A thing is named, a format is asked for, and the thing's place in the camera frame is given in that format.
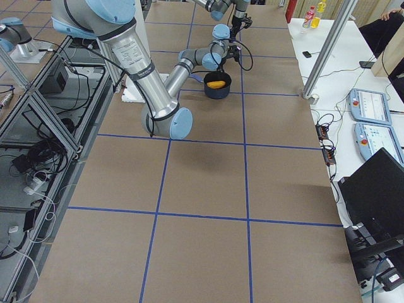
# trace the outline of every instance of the black monitor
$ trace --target black monitor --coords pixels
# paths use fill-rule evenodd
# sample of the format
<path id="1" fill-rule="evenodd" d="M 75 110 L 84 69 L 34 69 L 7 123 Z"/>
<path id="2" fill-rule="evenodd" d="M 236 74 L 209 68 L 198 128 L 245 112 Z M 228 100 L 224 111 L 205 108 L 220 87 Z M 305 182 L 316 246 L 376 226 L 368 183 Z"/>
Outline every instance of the black monitor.
<path id="1" fill-rule="evenodd" d="M 352 223 L 376 242 L 404 234 L 404 167 L 384 148 L 338 185 Z M 385 253 L 404 276 L 404 247 Z"/>

